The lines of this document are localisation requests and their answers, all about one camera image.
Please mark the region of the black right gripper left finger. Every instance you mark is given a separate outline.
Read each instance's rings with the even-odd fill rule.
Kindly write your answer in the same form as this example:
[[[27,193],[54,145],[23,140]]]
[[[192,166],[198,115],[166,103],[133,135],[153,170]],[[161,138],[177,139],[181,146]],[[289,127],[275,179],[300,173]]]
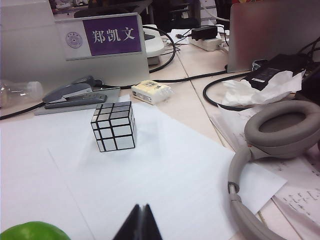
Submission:
[[[113,240],[137,240],[140,235],[138,233],[140,220],[141,207],[136,204],[113,237]]]

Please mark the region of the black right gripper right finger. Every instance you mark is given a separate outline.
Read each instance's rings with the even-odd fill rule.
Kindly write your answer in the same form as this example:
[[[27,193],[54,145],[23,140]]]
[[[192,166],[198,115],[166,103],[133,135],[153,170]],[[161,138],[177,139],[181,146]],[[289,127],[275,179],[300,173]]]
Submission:
[[[161,233],[149,204],[144,206],[142,212],[141,239],[162,240]]]

